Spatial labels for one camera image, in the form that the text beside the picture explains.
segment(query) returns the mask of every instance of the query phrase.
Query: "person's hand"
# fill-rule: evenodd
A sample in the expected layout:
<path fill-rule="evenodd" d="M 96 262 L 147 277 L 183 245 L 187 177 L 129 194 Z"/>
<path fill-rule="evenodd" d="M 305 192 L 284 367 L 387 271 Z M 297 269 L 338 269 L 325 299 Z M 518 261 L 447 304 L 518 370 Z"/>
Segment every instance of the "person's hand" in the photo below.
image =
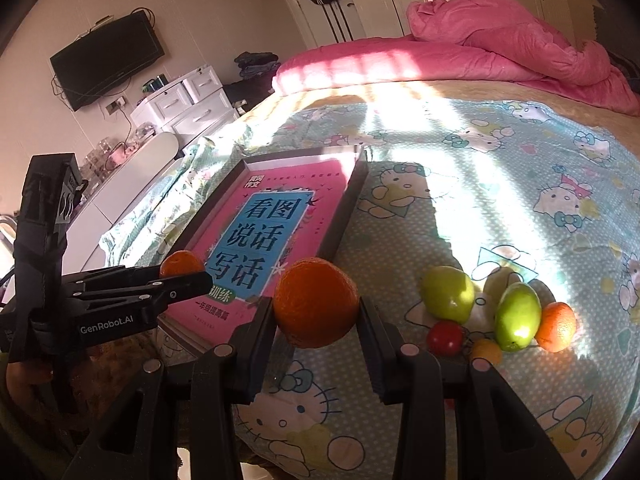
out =
<path fill-rule="evenodd" d="M 9 363 L 6 366 L 6 389 L 18 408 L 37 422 L 44 422 L 41 404 L 36 398 L 33 386 L 46 384 L 53 379 L 53 369 L 40 359 L 21 363 Z"/>

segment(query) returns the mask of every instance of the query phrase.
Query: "red tomato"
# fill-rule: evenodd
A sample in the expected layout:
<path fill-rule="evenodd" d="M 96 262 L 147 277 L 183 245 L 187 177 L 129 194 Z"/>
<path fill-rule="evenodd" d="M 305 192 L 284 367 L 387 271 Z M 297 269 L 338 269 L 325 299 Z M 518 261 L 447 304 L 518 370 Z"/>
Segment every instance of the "red tomato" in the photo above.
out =
<path fill-rule="evenodd" d="M 455 321 L 444 319 L 429 330 L 427 348 L 433 355 L 453 357 L 462 351 L 464 339 L 464 329 Z"/>

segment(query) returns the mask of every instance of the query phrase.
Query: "beige wall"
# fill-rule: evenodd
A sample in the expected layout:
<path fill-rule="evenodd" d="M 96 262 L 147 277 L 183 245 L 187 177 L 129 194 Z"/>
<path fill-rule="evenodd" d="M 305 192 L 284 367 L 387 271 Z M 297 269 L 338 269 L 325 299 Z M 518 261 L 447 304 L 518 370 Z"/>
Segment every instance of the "beige wall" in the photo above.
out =
<path fill-rule="evenodd" d="M 574 24 L 574 45 L 577 48 L 580 48 L 585 40 L 596 39 L 596 24 L 593 19 L 593 6 L 601 7 L 601 5 L 597 0 L 568 0 L 568 2 L 571 20 Z"/>
<path fill-rule="evenodd" d="M 115 97 L 75 113 L 54 97 L 49 57 L 103 16 L 139 6 L 155 13 L 166 54 L 134 76 L 124 91 L 130 104 L 159 73 L 171 79 L 208 62 L 228 83 L 239 79 L 233 59 L 245 50 L 287 59 L 305 49 L 284 0 L 39 0 L 0 57 L 0 212 L 19 207 L 31 155 L 75 152 L 81 162 L 102 138 L 127 134 L 121 113 L 103 115 Z"/>

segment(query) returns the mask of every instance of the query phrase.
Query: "green mango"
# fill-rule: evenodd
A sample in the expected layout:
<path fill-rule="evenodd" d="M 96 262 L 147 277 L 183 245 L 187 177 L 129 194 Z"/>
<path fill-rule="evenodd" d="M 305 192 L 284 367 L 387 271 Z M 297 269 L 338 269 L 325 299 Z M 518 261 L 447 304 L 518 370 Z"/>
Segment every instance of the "green mango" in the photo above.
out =
<path fill-rule="evenodd" d="M 500 298 L 495 313 L 495 340 L 505 352 L 526 348 L 540 326 L 542 308 L 536 292 L 526 283 L 512 283 Z"/>
<path fill-rule="evenodd" d="M 430 267 L 420 284 L 422 302 L 432 316 L 463 324 L 471 315 L 476 290 L 471 278 L 455 267 Z"/>

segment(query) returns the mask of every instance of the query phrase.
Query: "bed sheet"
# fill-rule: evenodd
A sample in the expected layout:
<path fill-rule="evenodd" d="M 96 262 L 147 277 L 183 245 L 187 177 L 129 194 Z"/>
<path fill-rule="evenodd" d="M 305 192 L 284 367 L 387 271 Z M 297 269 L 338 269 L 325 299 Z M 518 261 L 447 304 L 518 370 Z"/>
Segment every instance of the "bed sheet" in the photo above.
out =
<path fill-rule="evenodd" d="M 282 124 L 249 117 L 225 137 L 201 141 L 103 238 L 110 264 L 161 260 L 244 154 L 363 143 L 370 177 L 336 263 L 421 346 L 433 320 L 417 283 L 431 265 L 460 266 L 480 287 L 498 263 L 516 266 L 542 296 L 569 303 L 571 348 L 531 346 L 498 370 L 576 477 L 603 476 L 639 420 L 640 165 L 608 130 L 543 104 L 433 97 L 323 105 Z M 474 311 L 468 344 L 492 330 Z M 390 478 L 400 411 L 371 393 L 357 336 L 295 359 L 278 391 L 238 409 L 237 434 L 300 478 Z"/>

